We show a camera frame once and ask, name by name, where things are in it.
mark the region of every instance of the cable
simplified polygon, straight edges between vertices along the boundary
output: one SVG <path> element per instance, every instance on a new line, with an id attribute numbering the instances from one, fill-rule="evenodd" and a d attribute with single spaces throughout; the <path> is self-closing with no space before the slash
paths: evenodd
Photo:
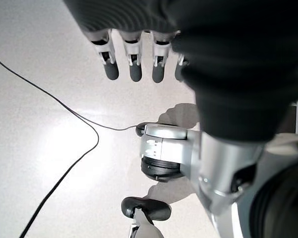
<path id="1" fill-rule="evenodd" d="M 48 192 L 48 194 L 42 199 L 42 201 L 40 202 L 39 206 L 36 208 L 34 214 L 32 215 L 31 219 L 29 220 L 29 222 L 27 223 L 26 227 L 24 228 L 23 232 L 21 233 L 19 238 L 24 238 L 25 235 L 27 234 L 27 232 L 29 231 L 31 225 L 33 224 L 35 218 L 37 217 L 37 215 L 39 214 L 39 212 L 41 211 L 42 207 L 44 206 L 44 204 L 46 203 L 46 201 L 49 199 L 49 197 L 53 194 L 53 192 L 57 189 L 57 187 L 60 185 L 60 183 L 63 181 L 63 179 L 66 177 L 66 175 L 72 170 L 72 168 L 82 159 L 84 158 L 85 155 L 87 155 L 89 152 L 91 152 L 92 150 L 94 150 L 99 143 L 99 134 L 98 132 L 95 130 L 95 128 L 93 126 L 91 126 L 89 123 L 87 123 L 84 120 L 87 120 L 95 125 L 101 126 L 103 128 L 107 128 L 107 129 L 111 129 L 111 130 L 116 130 L 116 131 L 123 131 L 123 130 L 128 130 L 130 128 L 136 127 L 135 125 L 133 126 L 129 126 L 127 128 L 123 128 L 123 129 L 117 129 L 117 128 L 112 128 L 112 127 L 108 127 L 108 126 L 104 126 L 101 124 L 98 124 L 96 122 L 93 122 L 85 117 L 83 117 L 82 115 L 80 115 L 79 113 L 73 111 L 71 108 L 69 108 L 67 105 L 65 105 L 61 100 L 59 100 L 58 98 L 56 98 L 55 96 L 53 96 L 52 94 L 50 94 L 49 92 L 47 92 L 46 90 L 44 90 L 43 88 L 37 86 L 36 84 L 34 84 L 33 82 L 31 82 L 30 80 L 24 78 L 23 76 L 21 76 L 20 74 L 14 72 L 12 69 L 8 68 L 5 64 L 3 64 L 0 61 L 0 65 L 5 68 L 6 70 L 8 70 L 9 72 L 11 72 L 12 74 L 16 75 L 17 77 L 19 77 L 20 79 L 22 79 L 23 81 L 29 83 L 30 85 L 32 85 L 33 87 L 39 89 L 40 91 L 42 91 L 43 93 L 47 94 L 48 96 L 50 96 L 51 98 L 53 98 L 55 101 L 57 101 L 60 105 L 62 105 L 67 111 L 69 111 L 70 113 L 72 113 L 75 117 L 77 117 L 78 119 L 80 119 L 83 123 L 87 124 L 97 135 L 97 142 L 95 143 L 95 145 L 90 148 L 88 151 L 86 151 L 79 159 L 77 159 L 67 170 L 66 172 L 62 175 L 62 177 L 56 182 L 56 184 L 53 186 L 53 188 Z"/>

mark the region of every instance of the silver metal joint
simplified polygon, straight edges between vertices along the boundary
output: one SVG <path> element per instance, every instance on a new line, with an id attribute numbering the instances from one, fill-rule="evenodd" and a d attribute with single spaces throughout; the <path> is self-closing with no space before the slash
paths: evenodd
<path id="1" fill-rule="evenodd" d="M 171 44 L 168 43 L 166 45 L 160 45 L 156 42 L 153 43 L 153 66 L 158 67 L 158 63 L 161 64 L 162 67 L 165 66 L 165 63 L 169 56 Z"/>
<path id="2" fill-rule="evenodd" d="M 108 60 L 110 60 L 111 64 L 114 64 L 116 62 L 116 58 L 115 58 L 115 49 L 114 49 L 114 45 L 113 45 L 113 41 L 111 38 L 111 31 L 108 30 L 106 35 L 103 37 L 106 40 L 103 40 L 105 42 L 97 42 L 94 41 L 94 47 L 96 49 L 96 52 L 98 53 L 98 55 L 101 58 L 101 61 L 104 65 L 106 65 L 108 63 Z"/>
<path id="3" fill-rule="evenodd" d="M 185 128 L 149 123 L 142 136 L 140 156 L 181 164 L 192 153 L 187 134 Z"/>
<path id="4" fill-rule="evenodd" d="M 246 181 L 240 171 L 256 171 L 265 143 L 244 143 L 214 138 L 205 132 L 201 140 L 200 189 L 212 201 L 210 211 L 218 215 L 250 186 L 255 173 Z"/>
<path id="5" fill-rule="evenodd" d="M 142 57 L 142 41 L 141 41 L 141 39 L 139 39 L 136 43 L 128 43 L 128 42 L 124 41 L 124 47 L 125 47 L 128 64 L 130 66 L 133 66 L 133 62 L 137 61 L 137 65 L 140 65 L 141 57 Z"/>

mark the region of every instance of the white floor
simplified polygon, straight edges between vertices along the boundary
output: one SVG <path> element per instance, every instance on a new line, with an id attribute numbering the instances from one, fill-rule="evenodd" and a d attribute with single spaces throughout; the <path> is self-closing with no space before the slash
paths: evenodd
<path id="1" fill-rule="evenodd" d="M 106 78 L 61 1 L 0 1 L 0 60 L 89 119 L 122 128 L 157 121 L 177 104 L 194 103 L 192 91 L 174 78 L 175 55 L 164 81 L 154 83 L 150 38 L 144 36 L 143 79 L 133 83 L 117 32 L 113 39 L 116 81 Z M 133 129 L 95 128 L 98 147 L 51 196 L 27 237 L 128 236 L 132 220 L 120 211 L 122 199 L 143 197 L 156 182 L 141 172 L 140 139 Z M 20 235 L 45 194 L 96 141 L 88 126 L 0 66 L 0 238 Z M 173 202 L 171 218 L 156 223 L 166 238 L 217 237 L 186 180 L 152 189 L 154 198 Z"/>

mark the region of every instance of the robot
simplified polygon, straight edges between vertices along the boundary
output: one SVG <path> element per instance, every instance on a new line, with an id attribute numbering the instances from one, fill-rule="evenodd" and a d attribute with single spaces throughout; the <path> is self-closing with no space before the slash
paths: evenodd
<path id="1" fill-rule="evenodd" d="M 109 79 L 119 70 L 111 40 L 124 41 L 130 77 L 142 78 L 143 31 L 152 34 L 152 79 L 175 77 L 196 94 L 201 131 L 143 123 L 142 171 L 186 176 L 222 238 L 298 238 L 298 135 L 275 136 L 298 100 L 298 0 L 65 0 Z M 153 221 L 168 204 L 125 198 L 129 238 L 162 238 Z"/>

